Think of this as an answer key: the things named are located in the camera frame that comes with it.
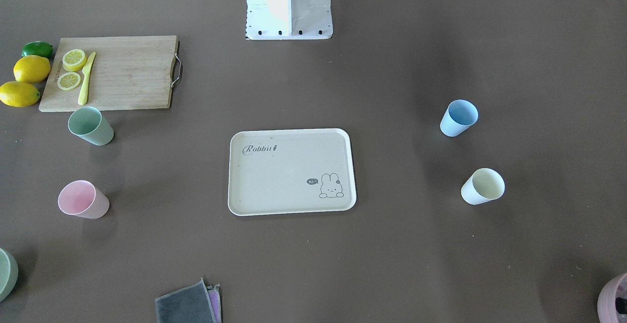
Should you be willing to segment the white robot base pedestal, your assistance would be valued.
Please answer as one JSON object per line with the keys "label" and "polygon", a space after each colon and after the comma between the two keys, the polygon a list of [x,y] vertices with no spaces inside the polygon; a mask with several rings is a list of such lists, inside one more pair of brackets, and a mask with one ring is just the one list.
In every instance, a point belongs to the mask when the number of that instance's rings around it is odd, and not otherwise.
{"label": "white robot base pedestal", "polygon": [[248,40],[321,40],[332,37],[331,0],[246,0]]}

